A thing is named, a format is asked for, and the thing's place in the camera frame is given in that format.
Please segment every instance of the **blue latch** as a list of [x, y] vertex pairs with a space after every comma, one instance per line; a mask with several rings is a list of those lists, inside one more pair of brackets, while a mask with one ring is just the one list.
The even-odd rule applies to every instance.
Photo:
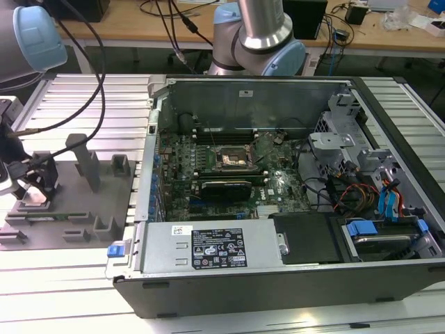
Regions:
[[426, 225], [426, 222], [423, 219], [419, 219], [417, 221], [417, 225], [419, 225], [420, 231], [422, 231], [422, 233], [427, 233], [429, 231], [428, 225]]
[[352, 221], [347, 226], [349, 235], [377, 234], [373, 221]]
[[385, 212], [385, 198], [387, 197], [386, 188], [383, 187], [378, 198], [378, 213], [383, 214]]
[[385, 216], [387, 218], [390, 218], [392, 221], [397, 221], [397, 218], [394, 217], [394, 214], [392, 212], [393, 206], [394, 206], [395, 202], [396, 202], [396, 194], [393, 193], [393, 192], [389, 193], [387, 209], [386, 209], [386, 212], [385, 212]]
[[124, 257], [125, 256], [125, 245], [108, 246], [106, 256], [108, 256], [108, 257]]

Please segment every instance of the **black cable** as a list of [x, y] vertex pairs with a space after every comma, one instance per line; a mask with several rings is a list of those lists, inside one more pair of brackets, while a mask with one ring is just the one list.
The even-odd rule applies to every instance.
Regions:
[[208, 44], [210, 44], [213, 47], [213, 43], [210, 42], [204, 35], [202, 35], [198, 31], [198, 27], [196, 24], [194, 24], [187, 16], [185, 16], [178, 8], [177, 4], [172, 0], [172, 5], [175, 7], [175, 10], [177, 11], [178, 15], [181, 17], [182, 23], [186, 26], [186, 28], [191, 32], [198, 36], [200, 36], [204, 41], [206, 41]]
[[346, 209], [348, 211], [351, 211], [353, 213], [357, 213], [354, 208], [350, 207], [349, 205], [346, 205], [345, 203], [341, 202], [340, 200], [337, 203], [333, 202], [329, 196], [322, 194], [320, 192], [321, 190], [317, 191], [316, 189], [312, 188], [311, 186], [308, 186], [307, 184], [304, 184], [304, 187], [307, 190], [312, 191], [313, 193], [316, 193], [320, 197], [323, 197], [325, 200], [327, 200], [332, 205], [338, 205], [339, 207], [342, 207], [342, 208], [344, 208], [344, 209]]
[[348, 9], [350, 6], [350, 2], [340, 3], [332, 8], [331, 13], [337, 14], [341, 9]]
[[326, 188], [323, 188], [323, 189], [320, 189], [319, 191], [318, 191], [318, 193], [317, 193], [317, 208], [316, 208], [316, 211], [318, 211], [318, 209], [320, 209], [320, 198], [321, 198], [321, 196], [320, 196], [320, 192], [322, 192], [322, 191], [326, 191], [327, 192], [327, 189]]
[[10, 92], [12, 90], [17, 90], [17, 89], [22, 89], [22, 88], [25, 88], [25, 87], [29, 87], [29, 86], [35, 84], [36, 82], [39, 82], [41, 80], [41, 78], [43, 78], [44, 75], [45, 75], [44, 73], [37, 73], [37, 74], [34, 74], [32, 79], [28, 80], [27, 82], [19, 83], [19, 84], [15, 85], [15, 86], [1, 87], [0, 88], [0, 93]]
[[167, 24], [165, 22], [165, 18], [163, 16], [163, 13], [161, 11], [161, 7], [159, 6], [158, 0], [154, 0], [154, 3], [156, 4], [156, 7], [158, 8], [159, 16], [162, 19], [162, 24], [164, 25], [164, 29], [167, 32], [168, 39], [170, 40], [170, 43], [172, 44], [173, 49], [176, 50], [176, 45], [173, 42], [172, 36], [170, 35], [170, 31], [168, 30], [168, 27], [167, 27]]
[[[181, 52], [181, 50], [179, 49], [179, 45], [178, 45], [178, 43], [177, 43], [177, 41], [176, 41], [176, 33], [175, 33], [175, 23], [174, 23], [174, 21], [173, 21], [173, 18], [172, 18], [172, 15], [170, 16], [170, 18], [171, 18], [171, 23], [172, 23], [172, 33], [173, 33], [173, 38], [172, 38], [172, 35], [170, 35], [170, 31], [168, 30], [168, 27], [167, 27], [167, 23], [165, 22], [165, 17], [164, 17], [164, 15], [163, 15], [163, 13], [162, 13], [162, 10], [161, 10], [161, 7], [159, 6], [159, 2], [158, 2], [158, 0], [154, 0], [154, 3], [156, 4], [156, 7], [158, 8], [158, 11], [159, 11], [159, 15], [160, 15], [160, 17], [161, 17], [161, 20], [162, 20], [162, 24], [164, 25], [164, 29], [165, 29], [165, 31], [167, 32], [167, 36], [168, 36], [168, 39], [170, 40], [170, 43], [171, 43], [171, 45], [172, 45], [172, 48], [173, 48], [173, 50], [175, 51], [175, 53], [176, 53], [176, 57], [178, 57], [178, 59], [181, 61], [181, 63], [183, 63], [193, 74], [196, 74], [196, 72], [194, 71], [194, 69], [193, 68], [191, 68], [188, 64], [187, 64], [187, 61], [186, 61], [186, 59], [185, 59], [185, 57], [184, 57], [184, 55], [182, 54], [182, 52]], [[168, 4], [169, 4], [169, 10], [170, 10], [170, 12], [172, 13], [172, 7], [170, 6], [170, 4], [171, 4], [172, 2], [171, 2], [171, 0], [168, 0]]]
[[207, 44], [213, 46], [213, 43], [210, 42], [210, 40], [208, 38], [206, 38], [206, 36], [202, 35], [199, 31], [196, 32], [196, 35], [200, 36], [203, 40], [205, 40], [207, 42]]
[[326, 53], [327, 53], [327, 51], [329, 49], [329, 46], [332, 44], [332, 18], [328, 17], [326, 14], [324, 14], [323, 17], [324, 17], [324, 21], [323, 22], [326, 23], [326, 25], [327, 25], [327, 34], [329, 35], [329, 40], [327, 42], [325, 51], [320, 56], [320, 61], [318, 62], [319, 65], [320, 65], [320, 63], [323, 62], [323, 59], [326, 56]]
[[102, 42], [102, 39], [100, 38], [100, 36], [97, 34], [96, 30], [94, 30], [94, 28], [91, 26], [91, 24], [85, 19], [85, 17], [76, 9], [74, 8], [67, 0], [60, 0], [73, 14], [74, 16], [76, 16], [76, 18], [83, 22], [92, 32], [92, 34], [96, 37], [97, 42], [99, 43], [99, 47], [101, 49], [102, 52], [102, 77], [99, 76], [98, 72], [96, 71], [96, 69], [94, 69], [94, 67], [92, 66], [92, 61], [91, 59], [88, 57], [87, 53], [82, 49], [82, 47], [80, 46], [80, 44], [77, 42], [76, 38], [68, 31], [68, 29], [66, 28], [66, 26], [57, 19], [58, 24], [60, 25], [60, 27], [64, 30], [64, 32], [66, 32], [66, 34], [68, 35], [68, 37], [73, 41], [73, 43], [79, 48], [79, 50], [81, 51], [81, 53], [83, 54], [83, 56], [85, 56], [86, 60], [89, 62], [89, 64], [93, 67], [93, 70], [95, 72], [95, 76], [96, 79], [99, 82], [98, 88], [100, 90], [101, 93], [101, 100], [102, 100], [102, 109], [101, 109], [101, 114], [99, 117], [99, 122], [97, 123], [97, 126], [95, 127], [95, 129], [93, 130], [93, 132], [87, 136], [86, 138], [84, 138], [83, 140], [71, 144], [69, 146], [67, 146], [66, 148], [63, 148], [62, 150], [56, 151], [55, 153], [52, 153], [50, 155], [44, 156], [44, 157], [40, 157], [34, 161], [31, 161], [30, 163], [30, 170], [34, 169], [35, 167], [40, 166], [42, 163], [57, 157], [60, 154], [63, 154], [65, 152], [69, 152], [70, 150], [73, 150], [74, 148], [79, 147], [80, 145], [83, 145], [85, 143], [87, 143], [88, 141], [90, 141], [92, 138], [95, 137], [95, 135], [97, 134], [97, 132], [100, 130], [102, 123], [104, 122], [104, 117], [105, 117], [105, 110], [106, 110], [106, 101], [105, 101], [105, 92], [104, 92], [104, 80], [105, 80], [105, 76], [106, 76], [106, 53], [105, 53], [105, 47], [104, 44]]
[[434, 97], [431, 99], [431, 102], [428, 104], [428, 106], [432, 106], [432, 104], [437, 100], [437, 98], [439, 97], [440, 93], [442, 93], [442, 91], [445, 89], [445, 84], [437, 91], [436, 95], [434, 95]]
[[319, 181], [321, 183], [326, 183], [327, 182], [327, 180], [324, 177], [308, 177], [307, 179], [303, 180], [303, 183], [306, 183], [307, 181], [310, 181], [310, 180], [317, 180], [317, 181]]
[[[145, 14], [148, 14], [148, 15], [150, 15], [150, 16], [154, 16], [154, 17], [166, 17], [166, 18], [169, 18], [169, 17], [170, 17], [170, 15], [164, 15], [164, 14], [160, 15], [160, 14], [156, 14], [156, 13], [153, 13], [153, 12], [150, 12], [150, 11], [144, 9], [144, 6], [145, 6], [147, 3], [151, 3], [151, 2], [153, 2], [153, 0], [148, 0], [148, 1], [144, 1], [144, 2], [142, 2], [142, 3], [139, 5], [139, 10], [140, 10], [141, 12], [145, 13]], [[197, 9], [199, 9], [199, 8], [201, 8], [201, 7], [205, 7], [205, 6], [208, 6], [208, 5], [213, 5], [214, 3], [217, 3], [217, 2], [219, 2], [219, 0], [215, 0], [215, 1], [213, 1], [213, 2], [209, 2], [209, 3], [203, 3], [202, 5], [198, 5], [198, 6], [195, 6], [195, 7], [189, 8], [189, 9], [186, 9], [186, 10], [181, 10], [180, 13], [181, 13], [181, 14], [186, 14], [186, 13], [189, 13], [189, 12], [191, 12], [191, 11], [193, 11], [193, 10], [197, 10]], [[179, 17], [181, 17], [181, 15], [180, 15], [179, 13], [177, 13], [177, 14], [173, 14], [173, 17], [177, 17], [177, 18], [179, 18]]]
[[307, 126], [307, 124], [305, 124], [301, 119], [299, 119], [296, 116], [291, 116], [291, 117], [285, 117], [282, 118], [281, 120], [278, 121], [276, 129], [280, 129], [281, 128], [281, 124], [285, 121], [285, 120], [296, 120], [297, 122], [299, 122], [303, 127], [305, 127], [305, 129], [309, 129], [309, 126]]
[[[67, 124], [68, 122], [72, 121], [73, 119], [75, 119], [77, 116], [79, 116], [81, 113], [83, 113], [89, 106], [90, 104], [95, 100], [96, 96], [99, 94], [99, 91], [101, 91], [101, 88], [104, 85], [104, 81], [105, 81], [105, 48], [104, 48], [104, 44], [102, 43], [102, 39], [100, 38], [100, 36], [97, 34], [96, 30], [94, 30], [94, 28], [91, 26], [91, 24], [82, 16], [82, 14], [76, 10], [76, 8], [72, 7], [70, 3], [66, 2], [66, 0], [61, 0], [63, 2], [63, 4], [65, 6], [68, 7], [68, 9], [70, 10], [75, 10], [76, 13], [74, 13], [77, 16], [77, 19], [81, 22], [83, 22], [88, 29], [90, 29], [90, 31], [92, 32], [92, 34], [94, 35], [94, 37], [96, 38], [97, 42], [99, 43], [99, 47], [101, 49], [102, 52], [102, 77], [98, 79], [98, 85], [95, 89], [95, 91], [92, 93], [92, 95], [90, 96], [90, 98], [87, 100], [87, 102], [85, 102], [85, 104], [75, 113], [73, 113], [70, 117], [67, 117], [64, 120], [61, 120], [60, 122], [57, 122], [53, 125], [50, 125], [48, 127], [43, 127], [43, 128], [37, 128], [37, 129], [25, 129], [23, 131], [18, 131], [18, 132], [14, 132], [11, 133], [10, 136], [11, 137], [21, 137], [21, 136], [28, 136], [31, 134], [39, 134], [41, 132], [46, 132], [49, 130], [53, 130], [55, 128], [61, 127], [62, 125]], [[51, 13], [51, 8], [49, 6], [47, 6], [48, 11]], [[74, 42], [74, 44], [76, 44], [76, 39], [75, 37], [70, 34], [70, 32], [67, 30], [66, 26], [63, 25], [63, 23], [61, 23], [60, 20], [58, 20], [58, 23], [60, 24], [60, 27], [62, 27], [62, 29], [66, 32], [66, 34], [70, 37], [70, 39]], [[81, 51], [81, 53], [83, 55], [86, 55], [86, 53], [84, 52], [83, 48], [79, 45], [76, 44], [76, 46], [79, 48], [79, 50]]]
[[170, 24], [172, 26], [173, 42], [175, 43], [176, 48], [179, 50], [178, 39], [176, 39], [175, 19], [173, 18], [173, 9], [172, 9], [173, 0], [167, 0], [167, 2], [168, 2], [168, 12], [170, 13]]
[[296, 159], [295, 159], [295, 168], [297, 168], [297, 169], [298, 169], [298, 164], [299, 164], [299, 161], [300, 161], [300, 155], [301, 155], [301, 153], [303, 152], [303, 146], [305, 146], [305, 144], [308, 143], [308, 142], [309, 142], [309, 137], [307, 137], [307, 138], [305, 139], [305, 141], [303, 141], [303, 142], [301, 143], [300, 147], [298, 148], [297, 157], [296, 157]]
[[340, 59], [337, 61], [337, 62], [335, 62], [334, 63], [334, 65], [335, 65], [335, 69], [332, 71], [332, 75], [334, 75], [334, 73], [337, 71], [337, 69], [339, 68], [339, 66], [340, 66], [340, 63], [341, 63], [341, 61], [343, 60], [343, 57], [344, 57], [344, 51], [345, 51], [345, 48], [344, 47], [342, 47], [341, 48], [341, 50], [340, 50], [340, 53], [339, 53], [339, 55], [340, 55]]
[[351, 37], [351, 39], [349, 40], [349, 42], [345, 42], [345, 43], [343, 44], [343, 43], [338, 43], [338, 41], [334, 41], [335, 44], [337, 44], [337, 45], [339, 45], [339, 46], [341, 46], [341, 47], [347, 47], [350, 43], [353, 42], [353, 40], [354, 40], [354, 38], [355, 38], [355, 32], [354, 32], [354, 28], [353, 28], [353, 26], [351, 26], [349, 23], [347, 23], [347, 21], [345, 21], [345, 20], [342, 19], [341, 17], [338, 17], [338, 16], [333, 15], [333, 14], [326, 14], [326, 15], [329, 16], [329, 17], [335, 17], [335, 18], [339, 19], [340, 21], [342, 21], [344, 24], [346, 24], [346, 25], [350, 28], [350, 30], [351, 30], [351, 32], [352, 32], [352, 37]]

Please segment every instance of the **electronic device on desk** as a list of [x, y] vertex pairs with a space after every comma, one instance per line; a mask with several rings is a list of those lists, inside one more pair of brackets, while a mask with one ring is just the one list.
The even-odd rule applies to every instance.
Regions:
[[293, 22], [293, 35], [301, 40], [316, 40], [326, 11], [327, 0], [283, 0], [284, 12]]
[[436, 20], [427, 24], [425, 30], [436, 37], [445, 37], [445, 21]]
[[347, 21], [349, 24], [356, 24], [359, 26], [363, 23], [364, 17], [366, 16], [368, 10], [369, 6], [361, 4], [360, 2], [352, 2], [348, 7], [348, 11], [346, 12], [345, 21]]
[[445, 193], [416, 185], [432, 175], [399, 156], [361, 79], [153, 75], [148, 90], [134, 235], [106, 269], [139, 317], [400, 300], [445, 280]]
[[433, 12], [440, 14], [445, 11], [445, 0], [431, 0], [428, 4], [428, 8]]
[[[110, 0], [75, 0], [70, 2], [88, 22], [100, 22], [105, 15]], [[44, 0], [58, 19], [77, 19], [59, 0]]]
[[397, 7], [407, 6], [408, 0], [368, 0], [373, 12], [392, 12]]

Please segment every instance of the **power supply label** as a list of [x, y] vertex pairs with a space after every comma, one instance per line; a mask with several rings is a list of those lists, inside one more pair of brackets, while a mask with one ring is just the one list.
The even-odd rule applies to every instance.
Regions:
[[242, 228], [192, 231], [192, 267], [224, 269], [247, 267]]

